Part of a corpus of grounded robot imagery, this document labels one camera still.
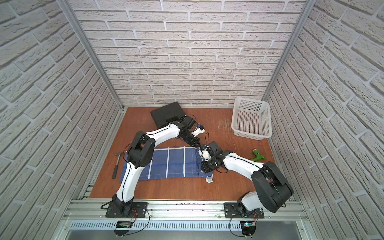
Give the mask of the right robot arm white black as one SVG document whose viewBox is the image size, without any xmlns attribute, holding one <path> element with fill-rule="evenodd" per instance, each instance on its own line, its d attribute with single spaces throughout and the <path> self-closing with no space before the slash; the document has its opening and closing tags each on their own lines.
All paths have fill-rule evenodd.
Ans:
<svg viewBox="0 0 384 240">
<path fill-rule="evenodd" d="M 213 172 L 222 167 L 253 182 L 255 191 L 246 193 L 237 201 L 236 211 L 241 216 L 248 216 L 260 208 L 275 213 L 294 194 L 292 186 L 273 162 L 264 164 L 245 159 L 232 151 L 223 151 L 216 142 L 200 147 L 199 153 L 203 159 L 203 172 Z"/>
</svg>

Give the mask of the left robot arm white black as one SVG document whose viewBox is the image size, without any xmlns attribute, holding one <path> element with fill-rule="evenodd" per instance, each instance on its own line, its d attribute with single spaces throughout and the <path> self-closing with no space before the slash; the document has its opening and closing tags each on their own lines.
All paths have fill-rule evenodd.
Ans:
<svg viewBox="0 0 384 240">
<path fill-rule="evenodd" d="M 126 149 L 126 172 L 119 190 L 112 197 L 111 205 L 125 216 L 132 211 L 137 183 L 144 168 L 153 160 L 155 147 L 170 139 L 180 139 L 191 147 L 200 147 L 198 135 L 204 132 L 204 126 L 190 116 L 172 119 L 165 127 L 152 132 L 137 132 Z"/>
</svg>

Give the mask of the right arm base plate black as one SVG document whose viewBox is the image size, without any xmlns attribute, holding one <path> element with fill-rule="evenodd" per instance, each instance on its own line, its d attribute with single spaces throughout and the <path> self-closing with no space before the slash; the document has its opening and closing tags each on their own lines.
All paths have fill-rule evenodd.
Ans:
<svg viewBox="0 0 384 240">
<path fill-rule="evenodd" d="M 265 215 L 262 208 L 247 210 L 243 205 L 238 203 L 224 203 L 224 213 L 226 219 L 231 218 L 246 218 L 246 219 L 264 219 Z"/>
</svg>

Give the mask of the blue checked pillowcase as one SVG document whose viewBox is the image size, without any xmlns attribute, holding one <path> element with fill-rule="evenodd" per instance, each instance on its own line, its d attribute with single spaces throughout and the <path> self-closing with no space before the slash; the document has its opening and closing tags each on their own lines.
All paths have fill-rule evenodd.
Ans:
<svg viewBox="0 0 384 240">
<path fill-rule="evenodd" d="M 201 170 L 199 149 L 193 147 L 159 148 L 154 150 L 153 160 L 142 171 L 139 180 L 169 178 L 206 178 L 213 173 Z"/>
</svg>

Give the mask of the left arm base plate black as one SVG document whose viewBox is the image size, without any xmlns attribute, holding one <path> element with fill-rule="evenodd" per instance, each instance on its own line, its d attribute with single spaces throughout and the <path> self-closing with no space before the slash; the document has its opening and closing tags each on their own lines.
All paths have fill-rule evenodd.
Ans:
<svg viewBox="0 0 384 240">
<path fill-rule="evenodd" d="M 145 218 L 148 215 L 147 207 L 148 202 L 132 202 L 128 207 L 124 206 L 123 211 L 120 211 L 114 203 L 109 203 L 106 218 L 133 218 L 135 214 L 137 218 Z"/>
</svg>

